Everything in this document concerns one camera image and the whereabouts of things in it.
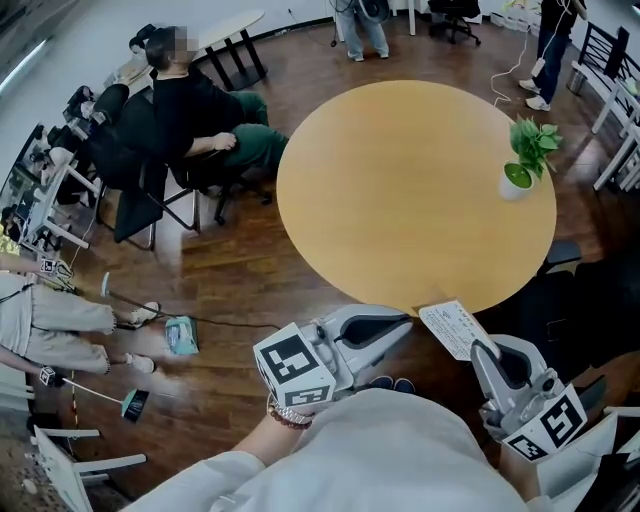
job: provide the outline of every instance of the hand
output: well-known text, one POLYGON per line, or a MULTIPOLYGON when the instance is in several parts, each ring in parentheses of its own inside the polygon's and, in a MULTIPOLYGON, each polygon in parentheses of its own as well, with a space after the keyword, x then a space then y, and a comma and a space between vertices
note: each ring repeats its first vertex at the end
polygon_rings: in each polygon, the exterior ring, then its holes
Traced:
POLYGON ((219 133, 213 138, 213 148, 218 151, 230 151, 236 146, 236 136, 233 133, 219 133))

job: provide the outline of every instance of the khaki shorts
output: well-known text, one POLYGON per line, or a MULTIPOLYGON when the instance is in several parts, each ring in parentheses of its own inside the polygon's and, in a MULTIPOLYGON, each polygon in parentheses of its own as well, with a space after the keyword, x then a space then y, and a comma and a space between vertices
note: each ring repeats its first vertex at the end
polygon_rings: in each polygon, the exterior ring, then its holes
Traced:
POLYGON ((116 320, 110 306, 94 304, 70 293, 33 287, 31 332, 25 357, 34 363, 104 374, 107 352, 77 336, 77 332, 111 334, 116 320))

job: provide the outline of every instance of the chair armrest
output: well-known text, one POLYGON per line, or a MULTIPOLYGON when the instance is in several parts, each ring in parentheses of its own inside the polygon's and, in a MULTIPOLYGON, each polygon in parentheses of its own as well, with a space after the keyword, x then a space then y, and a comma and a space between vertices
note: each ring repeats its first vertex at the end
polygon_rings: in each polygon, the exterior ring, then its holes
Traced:
POLYGON ((573 240, 554 240, 547 257, 538 271, 538 275, 546 274, 557 265, 579 261, 582 258, 580 246, 573 240))

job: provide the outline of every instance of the potted plant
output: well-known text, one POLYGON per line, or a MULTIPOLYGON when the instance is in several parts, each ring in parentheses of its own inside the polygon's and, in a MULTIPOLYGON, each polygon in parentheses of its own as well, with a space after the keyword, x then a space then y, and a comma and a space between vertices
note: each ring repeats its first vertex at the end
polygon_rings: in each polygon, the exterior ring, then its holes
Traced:
POLYGON ((539 180, 551 167, 549 153, 560 147, 562 137, 558 127, 538 126, 532 119, 518 120, 511 125, 511 147, 518 154, 517 162, 507 162, 500 178, 500 195, 507 201, 521 199, 531 192, 533 176, 539 180))

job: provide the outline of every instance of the white sneaker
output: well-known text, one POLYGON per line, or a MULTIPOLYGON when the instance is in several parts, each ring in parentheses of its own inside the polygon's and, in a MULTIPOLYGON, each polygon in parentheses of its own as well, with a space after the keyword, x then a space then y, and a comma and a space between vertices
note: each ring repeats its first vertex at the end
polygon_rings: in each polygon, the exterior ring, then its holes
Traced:
POLYGON ((148 324, 149 322, 155 320, 156 318, 158 318, 158 316, 160 316, 160 304, 158 304, 157 302, 147 302, 145 306, 149 309, 155 310, 156 312, 153 313, 144 308, 132 311, 131 315, 133 316, 133 322, 131 323, 131 326, 134 329, 139 329, 143 325, 148 324))
POLYGON ((529 80, 520 80, 518 82, 518 85, 527 91, 540 94, 540 87, 536 85, 536 83, 533 81, 533 78, 530 78, 529 80))
POLYGON ((127 366, 133 366, 142 373, 153 373, 156 369, 155 363, 148 357, 129 353, 125 354, 125 357, 127 358, 127 366))
POLYGON ((532 108, 533 110, 544 110, 545 112, 549 112, 549 110, 551 110, 551 106, 542 99, 542 96, 529 98, 525 103, 527 104, 527 107, 532 108))

